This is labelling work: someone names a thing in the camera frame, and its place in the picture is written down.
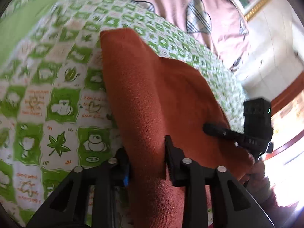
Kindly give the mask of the right human hand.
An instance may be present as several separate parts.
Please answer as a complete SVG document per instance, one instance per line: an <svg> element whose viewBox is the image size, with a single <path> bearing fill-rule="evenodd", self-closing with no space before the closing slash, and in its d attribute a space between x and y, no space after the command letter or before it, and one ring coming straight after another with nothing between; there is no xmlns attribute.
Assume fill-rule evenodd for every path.
<svg viewBox="0 0 304 228"><path fill-rule="evenodd" d="M260 189L267 183L267 177L265 175L265 165L262 158L259 158L254 165L251 167L249 172L247 172L239 182L244 185L253 188L254 190Z"/></svg>

